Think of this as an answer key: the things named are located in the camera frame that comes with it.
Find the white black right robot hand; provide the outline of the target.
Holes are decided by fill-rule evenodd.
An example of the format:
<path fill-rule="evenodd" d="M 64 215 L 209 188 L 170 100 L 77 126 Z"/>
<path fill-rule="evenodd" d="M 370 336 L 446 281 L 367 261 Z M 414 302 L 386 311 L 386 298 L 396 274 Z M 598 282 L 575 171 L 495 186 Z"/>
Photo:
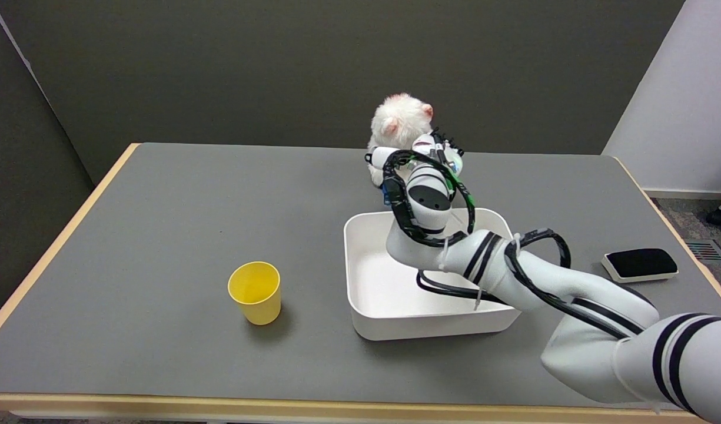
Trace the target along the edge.
<path fill-rule="evenodd" d="M 381 170 L 389 156 L 401 150 L 411 150 L 426 155 L 446 165 L 458 177 L 463 170 L 464 150 L 435 131 L 417 137 L 410 148 L 372 147 L 364 158 L 370 166 Z"/>

